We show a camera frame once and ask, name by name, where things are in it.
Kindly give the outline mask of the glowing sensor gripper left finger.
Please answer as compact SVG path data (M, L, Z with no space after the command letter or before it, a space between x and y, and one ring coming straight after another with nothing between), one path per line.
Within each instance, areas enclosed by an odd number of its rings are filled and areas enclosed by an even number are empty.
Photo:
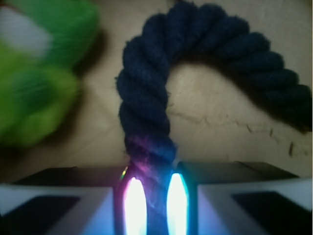
M3 235L144 235L141 182L122 166L48 168L0 186Z

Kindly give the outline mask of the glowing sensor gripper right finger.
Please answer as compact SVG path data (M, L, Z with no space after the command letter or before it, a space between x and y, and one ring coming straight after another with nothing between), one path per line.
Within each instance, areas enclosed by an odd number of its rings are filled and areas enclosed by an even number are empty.
M171 235L310 235L313 180L262 162L180 162L167 223Z

